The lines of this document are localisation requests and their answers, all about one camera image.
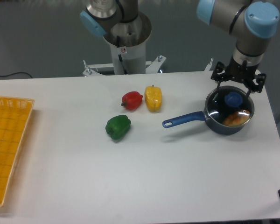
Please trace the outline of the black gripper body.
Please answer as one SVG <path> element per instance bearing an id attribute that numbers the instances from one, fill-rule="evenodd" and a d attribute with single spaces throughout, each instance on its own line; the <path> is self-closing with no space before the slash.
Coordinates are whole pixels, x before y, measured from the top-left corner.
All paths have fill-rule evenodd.
<path id="1" fill-rule="evenodd" d="M 259 63 L 251 66 L 246 60 L 241 62 L 242 63 L 238 63 L 234 56 L 231 57 L 230 63 L 225 70 L 225 81 L 253 83 Z"/>

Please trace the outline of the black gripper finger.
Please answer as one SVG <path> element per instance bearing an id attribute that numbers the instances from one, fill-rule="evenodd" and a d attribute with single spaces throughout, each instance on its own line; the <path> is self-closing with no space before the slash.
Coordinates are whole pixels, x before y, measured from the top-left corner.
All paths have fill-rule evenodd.
<path id="1" fill-rule="evenodd" d="M 246 96 L 249 97 L 251 93 L 261 93 L 266 81 L 266 74 L 259 73 L 255 75 L 254 79 L 246 81 L 246 87 L 248 89 Z"/>
<path id="2" fill-rule="evenodd" d="M 226 73 L 225 73 L 225 65 L 222 62 L 217 62 L 212 74 L 211 74 L 211 80 L 215 81 L 217 84 L 216 89 L 218 90 L 221 83 L 225 82 L 226 80 Z"/>

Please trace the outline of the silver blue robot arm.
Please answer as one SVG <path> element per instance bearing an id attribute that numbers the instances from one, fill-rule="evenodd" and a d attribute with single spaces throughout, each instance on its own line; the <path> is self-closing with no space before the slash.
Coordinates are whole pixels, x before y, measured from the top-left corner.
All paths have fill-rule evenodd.
<path id="1" fill-rule="evenodd" d="M 211 79 L 218 83 L 231 80 L 243 84 L 249 93 L 261 92 L 266 75 L 256 71 L 277 30 L 277 7 L 263 1 L 201 0 L 196 15 L 237 39 L 229 64 L 217 63 Z M 158 71 L 159 64 L 146 65 L 152 25 L 136 0 L 91 0 L 80 20 L 89 32 L 109 44 L 115 74 Z"/>

